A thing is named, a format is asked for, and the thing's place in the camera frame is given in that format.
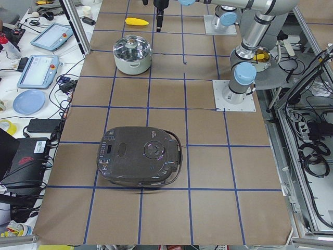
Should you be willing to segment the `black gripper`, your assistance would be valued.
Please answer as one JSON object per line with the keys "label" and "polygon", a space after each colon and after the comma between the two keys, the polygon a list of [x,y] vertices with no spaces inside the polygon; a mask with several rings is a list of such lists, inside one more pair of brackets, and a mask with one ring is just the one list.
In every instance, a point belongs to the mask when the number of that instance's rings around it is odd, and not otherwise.
{"label": "black gripper", "polygon": [[169,0],[153,0],[153,5],[157,8],[156,32],[160,33],[163,25],[164,9],[168,8]]}

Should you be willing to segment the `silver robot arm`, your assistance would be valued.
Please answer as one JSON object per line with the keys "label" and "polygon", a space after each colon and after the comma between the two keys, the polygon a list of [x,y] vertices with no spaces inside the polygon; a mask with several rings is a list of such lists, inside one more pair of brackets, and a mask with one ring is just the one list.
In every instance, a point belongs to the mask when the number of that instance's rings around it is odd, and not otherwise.
{"label": "silver robot arm", "polygon": [[242,85],[236,81],[235,70],[242,63],[252,65],[255,51],[271,23],[277,16],[289,13],[299,3],[298,1],[201,1],[206,5],[226,6],[243,10],[255,10],[249,28],[242,36],[242,42],[230,54],[230,79],[227,86],[229,92],[240,95]]}
{"label": "silver robot arm", "polygon": [[220,27],[229,27],[237,21],[237,8],[230,6],[217,5],[215,7],[215,16],[212,24],[219,29]]}

